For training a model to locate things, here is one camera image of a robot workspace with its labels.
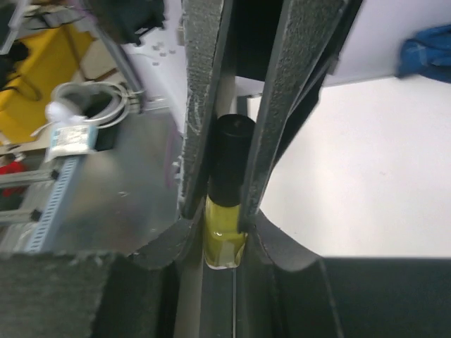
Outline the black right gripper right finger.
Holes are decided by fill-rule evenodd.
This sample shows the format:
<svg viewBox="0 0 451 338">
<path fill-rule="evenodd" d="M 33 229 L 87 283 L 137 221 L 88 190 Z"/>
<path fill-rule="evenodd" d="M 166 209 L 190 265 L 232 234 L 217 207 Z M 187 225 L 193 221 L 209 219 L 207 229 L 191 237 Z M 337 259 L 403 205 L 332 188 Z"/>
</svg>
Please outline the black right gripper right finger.
<svg viewBox="0 0 451 338">
<path fill-rule="evenodd" d="M 322 257 L 259 213 L 239 267 L 239 336 L 343 335 Z"/>
</svg>

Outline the yellow nail polish bottle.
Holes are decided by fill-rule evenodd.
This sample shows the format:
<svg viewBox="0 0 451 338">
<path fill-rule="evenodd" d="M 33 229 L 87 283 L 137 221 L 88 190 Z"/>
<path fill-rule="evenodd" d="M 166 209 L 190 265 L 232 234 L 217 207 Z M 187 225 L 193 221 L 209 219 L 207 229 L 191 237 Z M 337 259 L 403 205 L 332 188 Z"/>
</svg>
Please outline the yellow nail polish bottle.
<svg viewBox="0 0 451 338">
<path fill-rule="evenodd" d="M 247 233 L 238 232 L 240 205 L 225 207 L 206 197 L 203 248 L 207 265 L 214 270 L 239 266 Z"/>
</svg>

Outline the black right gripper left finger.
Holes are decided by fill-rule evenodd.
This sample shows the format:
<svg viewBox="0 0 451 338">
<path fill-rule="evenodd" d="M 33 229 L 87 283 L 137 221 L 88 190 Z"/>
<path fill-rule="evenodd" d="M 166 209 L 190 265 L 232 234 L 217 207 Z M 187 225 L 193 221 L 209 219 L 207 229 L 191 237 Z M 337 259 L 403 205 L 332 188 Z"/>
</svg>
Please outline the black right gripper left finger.
<svg viewBox="0 0 451 338">
<path fill-rule="evenodd" d="M 202 288 L 200 208 L 112 267 L 94 337 L 198 337 Z"/>
</svg>

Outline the black nail polish cap brush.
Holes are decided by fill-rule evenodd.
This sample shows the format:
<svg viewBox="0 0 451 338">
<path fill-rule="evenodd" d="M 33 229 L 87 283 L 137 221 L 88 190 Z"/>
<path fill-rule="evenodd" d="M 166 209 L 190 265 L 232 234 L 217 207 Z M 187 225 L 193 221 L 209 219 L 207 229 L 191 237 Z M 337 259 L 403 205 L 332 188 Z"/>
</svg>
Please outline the black nail polish cap brush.
<svg viewBox="0 0 451 338">
<path fill-rule="evenodd" d="M 221 116 L 215 124 L 207 194 L 219 206 L 240 203 L 254 121 L 240 114 Z"/>
</svg>

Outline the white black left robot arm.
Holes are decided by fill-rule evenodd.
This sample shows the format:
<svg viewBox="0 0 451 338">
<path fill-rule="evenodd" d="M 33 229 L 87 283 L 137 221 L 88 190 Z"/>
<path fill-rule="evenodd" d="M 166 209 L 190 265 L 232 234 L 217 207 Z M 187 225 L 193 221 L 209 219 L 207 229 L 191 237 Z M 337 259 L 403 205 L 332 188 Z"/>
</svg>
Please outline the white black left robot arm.
<svg viewBox="0 0 451 338">
<path fill-rule="evenodd" d="M 239 232 L 249 232 L 275 164 L 319 102 L 360 1 L 85 1 L 94 25 L 119 44 L 141 46 L 171 32 L 185 63 L 163 81 L 185 85 L 179 206 L 190 219 L 219 165 L 244 168 Z"/>
</svg>

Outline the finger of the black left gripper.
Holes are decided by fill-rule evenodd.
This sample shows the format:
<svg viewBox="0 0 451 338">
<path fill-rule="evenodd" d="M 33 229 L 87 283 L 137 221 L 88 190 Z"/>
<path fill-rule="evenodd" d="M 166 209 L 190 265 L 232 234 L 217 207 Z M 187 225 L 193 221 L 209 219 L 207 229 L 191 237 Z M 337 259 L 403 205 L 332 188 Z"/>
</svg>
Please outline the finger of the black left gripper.
<svg viewBox="0 0 451 338">
<path fill-rule="evenodd" d="M 232 1 L 184 1 L 187 108 L 179 209 L 193 218 L 208 181 L 209 138 L 233 10 Z"/>
<path fill-rule="evenodd" d="M 249 150 L 239 232 L 248 232 L 254 222 L 292 111 L 316 83 L 323 82 L 361 4 L 284 1 Z"/>
</svg>

